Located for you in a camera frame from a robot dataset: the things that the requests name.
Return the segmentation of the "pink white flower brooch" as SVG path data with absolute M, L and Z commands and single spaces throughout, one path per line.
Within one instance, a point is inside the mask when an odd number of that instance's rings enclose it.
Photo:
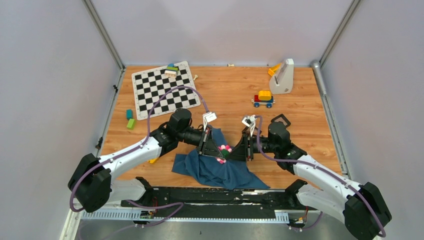
M 218 149 L 220 150 L 222 157 L 217 157 L 216 160 L 220 164 L 225 164 L 227 162 L 227 157 L 232 152 L 232 148 L 229 145 L 221 145 Z

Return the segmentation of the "blue cloth garment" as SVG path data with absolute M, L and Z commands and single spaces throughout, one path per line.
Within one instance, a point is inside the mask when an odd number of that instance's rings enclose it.
M 211 187 L 234 189 L 269 189 L 243 161 L 220 163 L 215 157 L 200 155 L 196 149 L 176 154 L 173 173 L 193 177 L 198 183 Z

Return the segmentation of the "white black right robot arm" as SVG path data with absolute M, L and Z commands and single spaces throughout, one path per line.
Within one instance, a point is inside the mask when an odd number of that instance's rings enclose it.
M 385 226 L 392 220 L 380 189 L 373 183 L 358 183 L 343 177 L 316 161 L 291 141 L 283 122 L 272 122 L 267 136 L 244 132 L 230 160 L 249 161 L 262 154 L 278 166 L 301 177 L 298 189 L 285 195 L 292 209 L 312 207 L 342 222 L 358 240 L 386 237 Z

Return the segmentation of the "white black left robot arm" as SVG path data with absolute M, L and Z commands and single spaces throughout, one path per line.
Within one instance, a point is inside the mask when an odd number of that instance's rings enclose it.
M 81 204 L 80 211 L 92 213 L 108 202 L 134 200 L 140 206 L 149 206 L 153 193 L 140 177 L 119 180 L 119 176 L 149 160 L 160 158 L 173 151 L 179 143 L 196 147 L 200 155 L 222 158 L 215 144 L 210 122 L 217 119 L 215 112 L 202 115 L 203 127 L 191 126 L 192 114 L 186 108 L 178 108 L 157 129 L 142 140 L 114 153 L 96 157 L 84 155 L 72 174 L 67 186 L 71 191 L 70 208 L 76 212 L 74 200 Z

